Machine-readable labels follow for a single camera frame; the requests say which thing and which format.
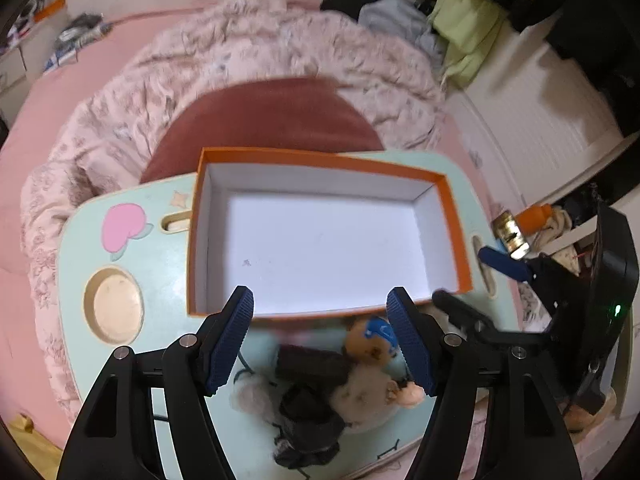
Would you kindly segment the grey fluffy pouch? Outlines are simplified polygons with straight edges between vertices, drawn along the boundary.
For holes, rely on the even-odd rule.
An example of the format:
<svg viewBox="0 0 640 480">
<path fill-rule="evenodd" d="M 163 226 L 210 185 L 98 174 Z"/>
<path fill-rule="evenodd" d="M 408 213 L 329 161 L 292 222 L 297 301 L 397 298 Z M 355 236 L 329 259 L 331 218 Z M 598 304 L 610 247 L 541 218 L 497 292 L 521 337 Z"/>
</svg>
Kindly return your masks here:
<svg viewBox="0 0 640 480">
<path fill-rule="evenodd" d="M 261 374 L 244 373 L 233 384 L 230 405 L 238 412 L 255 416 L 268 424 L 282 420 L 280 404 L 293 384 L 278 386 Z M 398 383 L 375 366 L 356 365 L 344 385 L 329 393 L 312 387 L 320 401 L 341 417 L 345 434 L 363 434 L 384 425 L 399 410 Z"/>
</svg>

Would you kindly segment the grey clothes pile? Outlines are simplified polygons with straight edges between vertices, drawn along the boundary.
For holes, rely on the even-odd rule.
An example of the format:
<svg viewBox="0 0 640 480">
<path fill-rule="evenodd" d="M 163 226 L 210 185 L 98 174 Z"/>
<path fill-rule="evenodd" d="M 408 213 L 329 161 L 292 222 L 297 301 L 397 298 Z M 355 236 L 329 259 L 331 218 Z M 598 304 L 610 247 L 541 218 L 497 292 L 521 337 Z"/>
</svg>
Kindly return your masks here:
<svg viewBox="0 0 640 480">
<path fill-rule="evenodd" d="M 444 62 L 447 41 L 427 16 L 405 0 L 378 0 L 362 7 L 358 24 L 396 36 L 423 51 L 435 65 Z"/>
</svg>

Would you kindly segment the plush doll blue hat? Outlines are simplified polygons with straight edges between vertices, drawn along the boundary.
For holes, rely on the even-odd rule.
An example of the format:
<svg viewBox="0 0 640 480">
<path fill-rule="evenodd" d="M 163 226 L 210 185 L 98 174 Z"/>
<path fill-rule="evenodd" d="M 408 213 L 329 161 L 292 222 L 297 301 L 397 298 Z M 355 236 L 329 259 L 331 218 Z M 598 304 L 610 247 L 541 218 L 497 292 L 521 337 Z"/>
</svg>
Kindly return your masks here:
<svg viewBox="0 0 640 480">
<path fill-rule="evenodd" d="M 386 318 L 358 318 L 346 332 L 344 353 L 355 362 L 386 366 L 399 350 L 397 337 Z"/>
</svg>

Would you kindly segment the pink crumpled blanket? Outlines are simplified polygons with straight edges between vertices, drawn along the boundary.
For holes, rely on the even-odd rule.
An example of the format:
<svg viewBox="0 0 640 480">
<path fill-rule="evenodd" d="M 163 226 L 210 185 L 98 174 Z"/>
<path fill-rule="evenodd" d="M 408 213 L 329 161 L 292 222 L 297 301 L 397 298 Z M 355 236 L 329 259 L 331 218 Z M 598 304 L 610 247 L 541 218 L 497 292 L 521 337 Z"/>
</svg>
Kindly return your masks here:
<svg viewBox="0 0 640 480">
<path fill-rule="evenodd" d="M 382 150 L 429 151 L 442 135 L 442 90 L 427 57 L 337 12 L 286 0 L 224 0 L 163 30 L 58 128 L 21 190 L 21 245 L 38 344 L 55 401 L 80 408 L 64 348 L 56 257 L 62 229 L 90 198 L 141 183 L 172 122 L 208 92 L 314 77 L 367 119 Z"/>
</svg>

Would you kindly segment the black fabric item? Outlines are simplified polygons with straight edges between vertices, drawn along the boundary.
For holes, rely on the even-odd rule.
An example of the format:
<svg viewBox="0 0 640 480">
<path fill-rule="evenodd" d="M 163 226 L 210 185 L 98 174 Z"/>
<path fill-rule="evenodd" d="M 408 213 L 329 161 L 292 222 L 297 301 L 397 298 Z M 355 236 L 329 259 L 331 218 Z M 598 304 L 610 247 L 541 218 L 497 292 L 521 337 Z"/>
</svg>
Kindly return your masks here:
<svg viewBox="0 0 640 480">
<path fill-rule="evenodd" d="M 284 344 L 276 377 L 288 384 L 278 405 L 279 435 L 274 461 L 286 469 L 324 466 L 340 452 L 346 428 L 330 395 L 344 386 L 352 364 L 341 353 Z"/>
</svg>

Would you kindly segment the orange bottle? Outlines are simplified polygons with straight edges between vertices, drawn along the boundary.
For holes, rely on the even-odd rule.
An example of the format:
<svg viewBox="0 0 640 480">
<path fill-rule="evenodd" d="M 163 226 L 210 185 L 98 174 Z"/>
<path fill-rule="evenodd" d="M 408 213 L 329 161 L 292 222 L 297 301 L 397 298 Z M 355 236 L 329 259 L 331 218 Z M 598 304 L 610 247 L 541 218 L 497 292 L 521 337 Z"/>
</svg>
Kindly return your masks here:
<svg viewBox="0 0 640 480">
<path fill-rule="evenodd" d="M 553 207 L 549 204 L 533 205 L 515 216 L 521 232 L 525 236 L 531 236 L 541 231 L 553 216 Z"/>
</svg>

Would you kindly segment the yellow-green hanging garment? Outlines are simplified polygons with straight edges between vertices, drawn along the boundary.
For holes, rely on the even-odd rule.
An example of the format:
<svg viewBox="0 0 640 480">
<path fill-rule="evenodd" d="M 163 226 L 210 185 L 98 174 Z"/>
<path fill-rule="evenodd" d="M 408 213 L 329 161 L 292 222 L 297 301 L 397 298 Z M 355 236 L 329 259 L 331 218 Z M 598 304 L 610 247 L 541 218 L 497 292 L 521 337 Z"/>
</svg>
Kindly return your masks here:
<svg viewBox="0 0 640 480">
<path fill-rule="evenodd" d="M 464 88 L 488 57 L 506 11 L 491 0 L 436 0 L 430 21 L 447 41 L 444 77 Z"/>
</svg>

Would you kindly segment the white drawer cabinet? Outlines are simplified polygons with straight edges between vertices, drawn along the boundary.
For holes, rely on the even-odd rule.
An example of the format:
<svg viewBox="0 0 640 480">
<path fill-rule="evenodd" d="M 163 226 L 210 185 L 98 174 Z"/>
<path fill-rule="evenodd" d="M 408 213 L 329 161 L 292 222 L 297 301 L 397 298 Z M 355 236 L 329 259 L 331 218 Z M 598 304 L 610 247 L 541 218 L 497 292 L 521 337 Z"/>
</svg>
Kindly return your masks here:
<svg viewBox="0 0 640 480">
<path fill-rule="evenodd" d="M 23 99 L 30 88 L 29 71 L 20 46 L 1 57 L 1 105 Z"/>
</svg>

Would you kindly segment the orange cardboard box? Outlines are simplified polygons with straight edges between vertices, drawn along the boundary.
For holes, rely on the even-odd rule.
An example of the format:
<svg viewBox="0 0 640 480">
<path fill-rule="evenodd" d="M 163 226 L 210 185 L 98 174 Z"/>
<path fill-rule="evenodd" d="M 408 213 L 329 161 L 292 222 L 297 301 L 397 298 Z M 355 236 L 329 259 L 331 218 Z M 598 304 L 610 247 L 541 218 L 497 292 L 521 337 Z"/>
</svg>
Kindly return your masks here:
<svg viewBox="0 0 640 480">
<path fill-rule="evenodd" d="M 361 157 L 206 148 L 194 188 L 186 305 L 218 311 L 239 286 L 256 318 L 378 312 L 473 287 L 446 174 Z"/>
</svg>

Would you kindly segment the yellow cloth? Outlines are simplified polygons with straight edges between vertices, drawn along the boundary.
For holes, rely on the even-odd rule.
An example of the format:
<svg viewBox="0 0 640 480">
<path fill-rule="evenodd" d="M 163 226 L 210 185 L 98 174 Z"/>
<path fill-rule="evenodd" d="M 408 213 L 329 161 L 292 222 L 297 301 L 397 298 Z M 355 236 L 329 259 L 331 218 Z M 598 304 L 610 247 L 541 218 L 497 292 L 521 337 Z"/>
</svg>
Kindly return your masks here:
<svg viewBox="0 0 640 480">
<path fill-rule="evenodd" d="M 8 426 L 9 433 L 43 479 L 55 480 L 63 451 L 35 428 L 32 419 L 17 415 Z"/>
</svg>

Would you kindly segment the dark red cushion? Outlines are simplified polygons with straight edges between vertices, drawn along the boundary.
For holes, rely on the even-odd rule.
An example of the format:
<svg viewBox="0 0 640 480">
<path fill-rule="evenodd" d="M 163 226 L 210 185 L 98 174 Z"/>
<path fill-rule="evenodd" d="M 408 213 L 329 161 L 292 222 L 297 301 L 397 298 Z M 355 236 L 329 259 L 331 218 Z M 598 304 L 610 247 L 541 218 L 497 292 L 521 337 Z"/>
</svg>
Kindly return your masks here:
<svg viewBox="0 0 640 480">
<path fill-rule="evenodd" d="M 142 183 L 198 170 L 204 148 L 278 148 L 321 153 L 381 151 L 382 141 L 337 83 L 296 77 L 250 81 L 191 103 L 169 126 Z"/>
</svg>

